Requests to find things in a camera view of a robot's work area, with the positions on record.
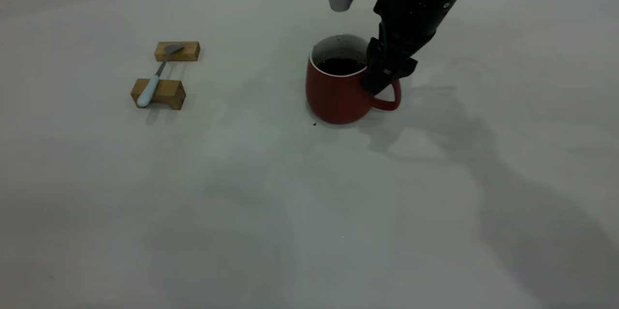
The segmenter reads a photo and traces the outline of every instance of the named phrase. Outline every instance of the wooden block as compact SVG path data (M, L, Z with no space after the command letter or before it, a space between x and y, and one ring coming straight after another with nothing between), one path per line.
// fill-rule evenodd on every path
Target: wooden block
M170 54L168 61L197 61L200 55L200 43L198 42L159 42L155 49L157 61L165 59L165 46L168 44L182 44L183 49Z
M150 82L150 79L144 78L140 78L135 82L135 86L133 86L133 90L131 90L131 97L135 102L135 106L137 106L137 98L142 95L142 91L144 91L148 82ZM172 109L179 110L183 108L185 97L185 89L183 88L183 83L181 83L180 80L162 79L159 80L159 84L157 84L157 89L155 89L155 93L153 94L153 98L150 102L167 103L169 106L172 107Z

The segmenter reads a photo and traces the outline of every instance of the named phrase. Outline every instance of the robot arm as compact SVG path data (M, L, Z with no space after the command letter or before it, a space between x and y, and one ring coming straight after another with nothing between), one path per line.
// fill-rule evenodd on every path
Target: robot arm
M343 12L353 0L329 0L331 9ZM374 12L382 18L378 38L367 51L368 73L364 89L376 95L394 80L415 71L411 58L429 42L456 0L378 0Z

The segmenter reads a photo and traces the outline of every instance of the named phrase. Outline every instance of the mug rim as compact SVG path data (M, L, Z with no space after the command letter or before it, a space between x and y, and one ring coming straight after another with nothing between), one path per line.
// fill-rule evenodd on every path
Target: mug rim
M365 64L365 67L363 67L363 69L360 69L359 71L357 71L357 72L355 72L353 74L347 74L347 75L335 75L335 74L326 73L325 71L319 69L318 66L316 66L316 64L314 64L314 59L312 59L312 55L314 54L314 49L316 49L316 46L319 45L324 40L328 40L329 38L334 38L334 37L338 37L338 36L349 36L349 37L358 38L358 39L362 40L365 44L369 44L367 42L367 40L365 40L365 38L363 38L361 36L357 36L356 34L351 34L351 33L333 34L332 36L328 36L328 37L322 38L322 40L320 40L318 43L314 44L314 47L312 47L312 50L309 52L309 62L311 63L312 67L314 67L314 69L316 69L316 71L319 71L320 73L322 73L324 75L327 75L329 77L335 77L335 78L347 78L347 77L352 77L354 75L358 75L359 73L365 72L365 70L368 69L368 65L367 64Z

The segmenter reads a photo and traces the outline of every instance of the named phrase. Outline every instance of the red mug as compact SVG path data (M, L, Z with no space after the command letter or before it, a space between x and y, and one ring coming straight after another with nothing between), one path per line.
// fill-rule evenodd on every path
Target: red mug
M396 101L375 98L361 86L367 68L349 75L333 75L318 66L328 59L354 59L366 64L367 41L352 34L338 34L318 42L309 55L305 94L314 113L332 124L347 124L361 119L374 107L394 111L402 101L400 82L392 83Z

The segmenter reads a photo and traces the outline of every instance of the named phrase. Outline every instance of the metal spoon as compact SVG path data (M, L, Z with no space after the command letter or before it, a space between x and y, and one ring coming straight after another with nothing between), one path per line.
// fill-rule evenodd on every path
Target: metal spoon
M144 91L142 91L142 94L140 95L140 97L137 98L137 105L138 106L140 106L140 107L148 106L148 104L150 103L150 99L153 98L153 94L155 93L155 89L157 89L157 84L159 84L159 78L161 77L161 73L163 73L163 69L164 69L166 63L168 62L168 58L170 57L170 54L172 54L175 51L178 51L180 49L183 49L183 45L182 44L168 44L168 45L165 46L165 48L164 48L164 50L165 50L165 59L163 60L163 63L159 67L159 70L157 71L157 73L154 76L152 76L152 78L150 79L150 82L148 82L148 86L146 86Z

